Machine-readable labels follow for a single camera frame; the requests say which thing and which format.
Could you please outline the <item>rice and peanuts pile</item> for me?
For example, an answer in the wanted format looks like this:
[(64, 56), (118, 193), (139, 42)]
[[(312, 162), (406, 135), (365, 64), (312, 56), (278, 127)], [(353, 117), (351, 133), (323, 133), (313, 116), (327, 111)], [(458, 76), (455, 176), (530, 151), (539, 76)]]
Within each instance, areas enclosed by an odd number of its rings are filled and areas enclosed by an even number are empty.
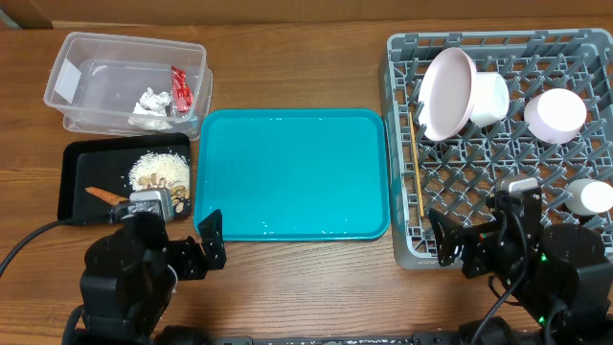
[(177, 152), (148, 152), (132, 165), (128, 178), (134, 192), (169, 190), (177, 216), (186, 216), (191, 210), (191, 168), (185, 156)]

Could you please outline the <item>wooden chopstick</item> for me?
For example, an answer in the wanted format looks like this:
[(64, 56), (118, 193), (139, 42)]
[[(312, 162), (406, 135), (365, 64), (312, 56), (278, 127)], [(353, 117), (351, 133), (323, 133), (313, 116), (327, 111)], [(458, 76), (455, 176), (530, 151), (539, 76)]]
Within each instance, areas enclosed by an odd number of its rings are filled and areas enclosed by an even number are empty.
[(418, 146), (417, 146), (417, 141), (416, 141), (416, 133), (414, 129), (413, 114), (411, 111), (409, 111), (408, 116), (409, 116), (408, 126), (410, 129), (410, 135), (411, 135), (411, 152), (412, 152), (412, 162), (413, 162), (413, 167), (414, 167), (414, 172), (415, 172), (415, 183), (416, 183), (416, 193), (418, 196), (419, 215), (420, 215), (420, 218), (423, 219), (425, 216), (425, 213), (424, 213), (424, 205), (423, 205), (422, 192), (421, 192), (419, 155), (418, 155)]

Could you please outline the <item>orange carrot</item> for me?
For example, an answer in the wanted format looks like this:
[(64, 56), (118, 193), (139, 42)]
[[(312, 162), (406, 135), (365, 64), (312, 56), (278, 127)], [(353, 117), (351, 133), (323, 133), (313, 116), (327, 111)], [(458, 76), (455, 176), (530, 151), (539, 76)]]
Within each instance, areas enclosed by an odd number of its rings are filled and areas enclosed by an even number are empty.
[(124, 196), (116, 195), (116, 194), (110, 193), (106, 190), (96, 188), (96, 187), (87, 187), (85, 191), (88, 194), (101, 199), (102, 201), (104, 201), (105, 203), (111, 206), (117, 206), (120, 203), (127, 201), (127, 198)]

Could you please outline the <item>white plate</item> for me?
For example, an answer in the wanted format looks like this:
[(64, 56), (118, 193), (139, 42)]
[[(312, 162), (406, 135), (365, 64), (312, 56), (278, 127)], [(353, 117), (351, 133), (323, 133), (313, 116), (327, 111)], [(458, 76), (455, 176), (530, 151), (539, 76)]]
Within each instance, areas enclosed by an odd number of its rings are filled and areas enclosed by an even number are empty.
[(473, 60), (459, 48), (447, 48), (432, 60), (418, 96), (423, 103), (419, 121), (429, 140), (446, 140), (465, 126), (475, 105), (476, 74)]

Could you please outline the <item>white napkin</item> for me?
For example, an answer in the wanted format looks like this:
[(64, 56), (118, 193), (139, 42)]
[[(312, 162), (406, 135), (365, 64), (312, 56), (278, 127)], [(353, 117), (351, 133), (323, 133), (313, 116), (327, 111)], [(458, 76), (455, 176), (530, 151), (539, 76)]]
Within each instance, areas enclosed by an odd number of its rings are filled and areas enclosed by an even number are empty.
[(133, 116), (128, 119), (131, 125), (147, 130), (166, 130), (171, 129), (171, 125), (165, 120), (154, 120), (154, 117), (166, 117), (166, 105), (156, 106), (153, 109), (143, 107), (136, 103), (133, 109)]

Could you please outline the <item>white bowl with food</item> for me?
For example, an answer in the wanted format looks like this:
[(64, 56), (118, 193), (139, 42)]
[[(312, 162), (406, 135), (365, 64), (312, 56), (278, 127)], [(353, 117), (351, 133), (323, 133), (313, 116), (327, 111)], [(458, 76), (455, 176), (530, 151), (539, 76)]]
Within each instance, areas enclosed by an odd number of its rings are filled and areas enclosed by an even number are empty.
[(475, 103), (470, 121), (479, 127), (503, 120), (509, 111), (510, 93), (506, 80), (495, 72), (478, 72), (472, 88)]

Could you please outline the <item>red snack wrapper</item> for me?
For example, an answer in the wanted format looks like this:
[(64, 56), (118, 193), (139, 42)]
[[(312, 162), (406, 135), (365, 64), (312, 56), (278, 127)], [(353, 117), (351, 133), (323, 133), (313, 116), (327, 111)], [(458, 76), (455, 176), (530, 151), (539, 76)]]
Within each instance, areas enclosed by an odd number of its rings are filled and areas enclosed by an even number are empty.
[(193, 104), (193, 93), (187, 84), (185, 71), (173, 65), (171, 73), (172, 111), (174, 117), (180, 118), (190, 111)]

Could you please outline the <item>white tissue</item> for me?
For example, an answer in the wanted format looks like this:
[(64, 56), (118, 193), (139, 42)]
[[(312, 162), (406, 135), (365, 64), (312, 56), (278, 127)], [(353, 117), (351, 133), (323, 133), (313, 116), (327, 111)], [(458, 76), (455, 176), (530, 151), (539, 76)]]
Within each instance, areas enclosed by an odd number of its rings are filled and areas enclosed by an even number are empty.
[(141, 96), (139, 104), (145, 110), (153, 111), (161, 116), (167, 116), (167, 107), (171, 103), (171, 94), (163, 91), (155, 94), (151, 87)]

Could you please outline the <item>white upturned bowl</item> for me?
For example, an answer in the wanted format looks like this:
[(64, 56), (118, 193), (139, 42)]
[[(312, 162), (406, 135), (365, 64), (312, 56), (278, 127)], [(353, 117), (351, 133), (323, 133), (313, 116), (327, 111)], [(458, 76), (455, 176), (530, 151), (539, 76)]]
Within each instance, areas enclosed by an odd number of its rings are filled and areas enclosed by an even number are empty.
[(524, 110), (528, 130), (540, 141), (565, 144), (579, 133), (585, 124), (587, 108), (576, 93), (554, 88), (530, 100)]

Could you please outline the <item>white paper cup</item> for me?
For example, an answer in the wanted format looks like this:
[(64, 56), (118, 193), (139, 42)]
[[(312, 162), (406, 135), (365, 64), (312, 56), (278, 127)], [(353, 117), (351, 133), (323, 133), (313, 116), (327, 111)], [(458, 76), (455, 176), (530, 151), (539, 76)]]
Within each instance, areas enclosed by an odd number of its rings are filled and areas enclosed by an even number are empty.
[(577, 179), (565, 191), (571, 194), (565, 205), (576, 215), (593, 216), (612, 208), (613, 189), (605, 182), (590, 178)]

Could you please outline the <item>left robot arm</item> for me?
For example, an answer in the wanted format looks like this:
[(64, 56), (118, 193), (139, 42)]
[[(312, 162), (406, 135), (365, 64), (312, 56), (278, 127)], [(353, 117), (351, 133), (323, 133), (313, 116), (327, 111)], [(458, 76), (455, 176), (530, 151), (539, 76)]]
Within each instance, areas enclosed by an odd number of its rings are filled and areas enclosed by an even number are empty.
[(197, 328), (167, 326), (152, 333), (178, 282), (202, 280), (225, 266), (221, 211), (198, 223), (201, 242), (171, 241), (164, 219), (154, 213), (136, 213), (121, 224), (87, 249), (79, 281), (83, 304), (71, 312), (61, 342), (209, 344)]

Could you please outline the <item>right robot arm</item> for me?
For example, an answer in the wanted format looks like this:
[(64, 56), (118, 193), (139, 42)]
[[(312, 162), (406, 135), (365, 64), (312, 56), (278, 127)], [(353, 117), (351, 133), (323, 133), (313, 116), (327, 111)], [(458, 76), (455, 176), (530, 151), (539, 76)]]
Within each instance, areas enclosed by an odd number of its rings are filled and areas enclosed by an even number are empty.
[(611, 343), (612, 264), (600, 237), (574, 224), (543, 227), (535, 207), (509, 207), (494, 215), (491, 222), (463, 227), (437, 210), (429, 213), (440, 265), (460, 260), (468, 279), (486, 275), (504, 288), (480, 321), (460, 330), (459, 341), (521, 343), (495, 314), (513, 302), (541, 325), (534, 344)]

